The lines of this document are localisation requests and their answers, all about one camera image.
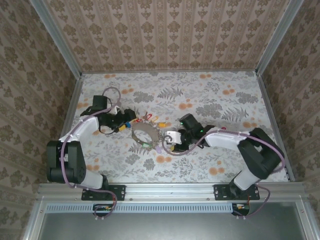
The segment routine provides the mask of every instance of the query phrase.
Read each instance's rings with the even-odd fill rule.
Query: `gray floor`
[[[304,240],[297,209],[268,203],[257,215],[230,213],[118,213],[95,220],[90,213],[45,216],[40,240]]]

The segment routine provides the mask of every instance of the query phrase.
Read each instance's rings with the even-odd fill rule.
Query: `floral tablecloth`
[[[203,125],[231,131],[262,128],[274,139],[267,110],[254,72],[159,72],[84,74],[82,92],[73,125],[92,104],[94,95],[106,87],[121,91],[123,109],[138,116],[148,112],[166,122],[161,131],[179,129],[179,118],[191,113]],[[118,95],[106,95],[116,102]],[[110,129],[102,128],[105,133]],[[112,183],[208,183],[229,182],[245,162],[240,153],[219,147],[195,148],[185,156],[170,156],[163,150],[147,151],[125,129],[111,135],[98,131],[82,146],[86,167],[105,174]],[[269,182],[288,181],[285,170],[271,175]]]

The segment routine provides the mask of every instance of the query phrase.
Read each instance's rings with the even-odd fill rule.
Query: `gray leaf pattern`
[[[149,158],[147,160],[144,161],[143,166],[145,167],[146,170],[150,171],[153,170],[155,168],[155,162],[152,158]]]
[[[139,159],[140,157],[137,154],[131,154],[130,156],[126,157],[125,162],[127,164],[133,165]]]
[[[211,103],[205,104],[203,107],[197,107],[196,113],[204,117],[211,116],[214,119],[217,119],[221,116],[221,113],[218,110],[222,110],[222,106],[218,103]]]
[[[162,134],[180,129],[179,119],[191,113],[203,126],[226,127],[231,131],[250,131],[257,126],[274,139],[254,72],[83,74],[82,78],[80,107],[73,125],[92,104],[93,95],[102,93],[101,86],[113,86],[121,91],[123,110],[130,108],[139,118],[147,112],[158,116],[156,124],[166,123],[167,127],[160,128]],[[118,98],[113,90],[105,94],[112,102]],[[101,129],[109,132],[107,127]],[[11,141],[16,138],[8,130],[5,133]],[[157,153],[142,147],[131,134],[131,129],[107,136],[93,133],[82,147],[87,168],[105,174],[111,183],[229,182],[243,168],[244,160],[236,151],[205,147],[184,156],[170,156],[163,150]],[[285,176],[285,172],[273,174],[268,181],[286,181]],[[20,188],[33,182],[18,175],[12,180]]]
[[[179,88],[174,89],[173,87],[171,87],[171,89],[165,88],[164,90],[162,90],[157,97],[162,99],[174,100],[176,97],[181,95],[183,95],[183,92],[181,89]]]
[[[249,114],[246,110],[243,110],[242,107],[241,109],[234,107],[234,109],[228,108],[228,110],[223,113],[222,119],[237,122],[238,120],[241,121],[241,119],[247,116],[249,116]]]
[[[256,96],[252,96],[249,93],[237,92],[235,96],[239,98],[238,101],[241,104],[246,104],[246,103],[254,104],[258,102],[258,98]]]
[[[133,100],[136,103],[141,103],[141,102],[152,102],[154,100],[154,96],[149,95],[148,93],[142,92],[142,91],[136,91],[133,96],[135,97]]]

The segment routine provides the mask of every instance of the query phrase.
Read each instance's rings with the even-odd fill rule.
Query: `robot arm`
[[[91,115],[107,108],[106,96],[94,96],[92,106],[88,107],[81,116]],[[72,135],[67,140],[64,149],[64,167],[68,181],[78,184],[83,187],[92,189],[108,190],[109,184],[107,177],[102,174],[95,173],[86,168],[82,146],[87,144],[88,140],[101,126],[107,126],[114,132],[119,132],[129,126],[129,122],[136,118],[136,114],[131,109],[124,110],[124,114],[118,106],[114,106],[109,112],[101,113],[97,116],[92,116],[73,132],[69,131],[65,136],[58,141],[50,141],[47,144],[47,179],[50,182],[65,183],[62,167],[61,167],[61,149],[67,137]]]
[[[251,132],[239,132],[237,135],[227,131],[219,132],[220,129],[215,126],[202,127],[191,114],[183,116],[179,121],[185,129],[167,131],[165,134],[171,137],[167,143],[175,144],[172,147],[173,152],[187,151],[190,144],[198,142],[200,138],[210,132],[215,133],[207,135],[201,141],[201,145],[222,147],[240,152],[246,164],[243,170],[229,183],[230,194],[234,197],[244,194],[252,185],[268,178],[281,162],[277,153],[264,144],[250,139],[250,136],[268,143],[284,156],[281,149],[261,128],[255,128]]]

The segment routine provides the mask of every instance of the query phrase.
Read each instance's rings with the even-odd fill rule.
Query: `black mounting bracket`
[[[247,201],[248,197],[250,200],[259,200],[259,190],[255,185],[251,185],[243,194],[234,196],[230,191],[229,184],[215,184],[213,185],[214,198],[216,201],[225,200],[244,200]]]
[[[126,196],[126,185],[109,185],[109,191],[116,195],[118,201],[124,201]],[[96,192],[84,189],[81,196],[82,201],[112,201],[112,195],[105,192]]]

